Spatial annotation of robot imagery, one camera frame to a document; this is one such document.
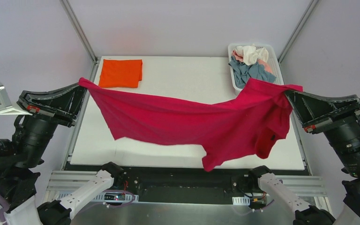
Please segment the crimson red t shirt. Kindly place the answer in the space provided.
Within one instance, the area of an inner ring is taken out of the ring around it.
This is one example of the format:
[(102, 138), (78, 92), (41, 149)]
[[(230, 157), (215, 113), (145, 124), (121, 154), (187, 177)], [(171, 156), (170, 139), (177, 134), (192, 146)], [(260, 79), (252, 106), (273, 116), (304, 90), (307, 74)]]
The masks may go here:
[(107, 90), (81, 78), (114, 139), (160, 145), (197, 144), (205, 171), (225, 161), (256, 155), (266, 159), (285, 139), (293, 111), (285, 93), (299, 85), (249, 79), (235, 99), (203, 104), (183, 99)]

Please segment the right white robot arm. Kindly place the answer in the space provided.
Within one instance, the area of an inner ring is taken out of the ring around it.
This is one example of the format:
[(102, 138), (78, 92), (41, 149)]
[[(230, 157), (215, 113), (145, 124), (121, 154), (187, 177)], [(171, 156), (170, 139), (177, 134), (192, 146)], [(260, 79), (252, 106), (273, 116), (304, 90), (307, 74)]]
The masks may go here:
[(300, 197), (266, 166), (251, 169), (247, 186), (264, 192), (281, 206), (295, 225), (360, 225), (360, 98), (323, 97), (288, 90), (285, 95), (305, 132), (324, 134), (341, 166), (333, 178), (343, 190), (337, 217)]

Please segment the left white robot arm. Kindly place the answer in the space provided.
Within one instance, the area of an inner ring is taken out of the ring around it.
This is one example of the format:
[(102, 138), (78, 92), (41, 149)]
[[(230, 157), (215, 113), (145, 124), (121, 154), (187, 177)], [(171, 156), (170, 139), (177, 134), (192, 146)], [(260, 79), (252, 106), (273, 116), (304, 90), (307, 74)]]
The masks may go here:
[(40, 173), (32, 168), (43, 163), (42, 155), (57, 126), (75, 125), (86, 91), (78, 84), (47, 92), (23, 91), (12, 102), (0, 82), (0, 115), (16, 116), (12, 138), (0, 139), (1, 224), (68, 225), (98, 194), (124, 185), (124, 170), (109, 162), (68, 196), (36, 205), (35, 183)]

